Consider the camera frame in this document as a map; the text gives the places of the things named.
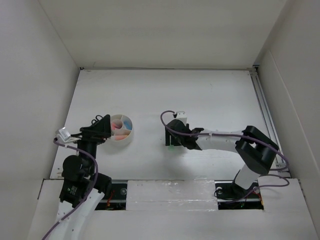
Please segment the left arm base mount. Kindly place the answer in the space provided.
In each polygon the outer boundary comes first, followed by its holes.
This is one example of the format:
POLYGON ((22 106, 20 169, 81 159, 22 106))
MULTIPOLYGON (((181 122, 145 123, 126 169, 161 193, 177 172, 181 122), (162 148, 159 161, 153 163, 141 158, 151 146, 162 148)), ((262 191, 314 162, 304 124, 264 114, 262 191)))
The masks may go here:
POLYGON ((126 210, 128 182, 116 180, 112 182, 111 192, 104 196, 95 208, 96 211, 124 211, 126 210))

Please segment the thin red pen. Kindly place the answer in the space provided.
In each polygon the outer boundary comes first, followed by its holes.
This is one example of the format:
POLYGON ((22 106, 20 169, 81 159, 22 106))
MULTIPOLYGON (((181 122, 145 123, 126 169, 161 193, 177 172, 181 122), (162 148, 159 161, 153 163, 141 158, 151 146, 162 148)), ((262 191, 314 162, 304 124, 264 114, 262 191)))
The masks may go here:
POLYGON ((123 127, 123 122, 120 119, 115 119, 111 122, 112 130, 120 130, 123 127))

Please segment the green highlighter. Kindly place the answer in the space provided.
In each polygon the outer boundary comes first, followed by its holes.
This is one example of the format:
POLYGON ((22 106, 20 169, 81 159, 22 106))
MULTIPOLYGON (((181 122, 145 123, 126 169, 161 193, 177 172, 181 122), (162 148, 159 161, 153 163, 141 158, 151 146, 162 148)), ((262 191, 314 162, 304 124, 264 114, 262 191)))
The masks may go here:
POLYGON ((169 150, 169 151, 174 151, 174 150, 175 150, 175 147, 174 147, 173 145, 170 145, 170 146, 168 147, 168 150, 169 150))

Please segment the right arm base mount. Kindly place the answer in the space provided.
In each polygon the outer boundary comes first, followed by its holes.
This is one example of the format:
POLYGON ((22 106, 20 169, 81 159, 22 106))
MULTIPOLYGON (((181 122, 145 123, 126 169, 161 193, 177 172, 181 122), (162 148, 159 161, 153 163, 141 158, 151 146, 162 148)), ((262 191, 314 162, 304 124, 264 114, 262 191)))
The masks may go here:
POLYGON ((258 186, 257 181, 249 189, 243 189, 232 181, 215 182, 213 196, 217 199, 218 210, 263 210, 260 190, 249 193, 258 186))

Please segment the orange yellow highlighter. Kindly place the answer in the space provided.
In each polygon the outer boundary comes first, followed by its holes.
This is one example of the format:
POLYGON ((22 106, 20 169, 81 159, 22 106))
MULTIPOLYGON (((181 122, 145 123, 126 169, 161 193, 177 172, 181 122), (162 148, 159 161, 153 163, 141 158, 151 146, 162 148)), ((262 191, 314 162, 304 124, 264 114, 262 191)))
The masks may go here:
POLYGON ((122 140, 126 139, 127 137, 128 137, 128 135, 114 135, 113 140, 114 141, 122 141, 122 140))

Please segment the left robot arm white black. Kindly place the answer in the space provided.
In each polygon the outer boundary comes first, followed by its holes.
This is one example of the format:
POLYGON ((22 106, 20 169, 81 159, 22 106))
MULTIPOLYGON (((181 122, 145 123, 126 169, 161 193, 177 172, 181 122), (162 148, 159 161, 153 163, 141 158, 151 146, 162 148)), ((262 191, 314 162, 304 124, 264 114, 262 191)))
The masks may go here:
POLYGON ((44 240, 78 240, 99 202, 112 196, 112 179, 99 173, 97 147, 112 135, 110 115, 97 115, 90 126, 70 134, 65 127, 56 131, 53 143, 74 150, 62 163, 63 185, 54 225, 44 240))

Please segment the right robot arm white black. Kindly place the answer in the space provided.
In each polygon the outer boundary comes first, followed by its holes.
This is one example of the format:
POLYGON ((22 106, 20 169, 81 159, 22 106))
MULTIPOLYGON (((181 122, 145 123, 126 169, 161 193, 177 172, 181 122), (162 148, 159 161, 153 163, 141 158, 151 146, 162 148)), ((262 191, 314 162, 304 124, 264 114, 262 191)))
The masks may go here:
POLYGON ((188 150, 219 150, 236 153, 244 165, 235 175, 232 183, 216 191, 218 198, 235 201, 244 198, 253 189, 254 182, 265 176, 279 150, 271 139, 254 126, 247 126, 240 132, 213 132, 204 128, 190 129, 189 124, 173 119, 165 125, 166 137, 174 146, 188 150))

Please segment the black handled scissors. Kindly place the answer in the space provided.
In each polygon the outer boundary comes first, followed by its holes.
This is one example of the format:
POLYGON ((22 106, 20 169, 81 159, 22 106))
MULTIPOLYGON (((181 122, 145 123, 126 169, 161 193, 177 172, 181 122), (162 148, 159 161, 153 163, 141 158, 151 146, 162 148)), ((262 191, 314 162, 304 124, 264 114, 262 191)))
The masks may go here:
POLYGON ((102 115, 96 115, 94 119, 91 120, 91 124, 93 125, 94 123, 100 121, 103 118, 102 115))

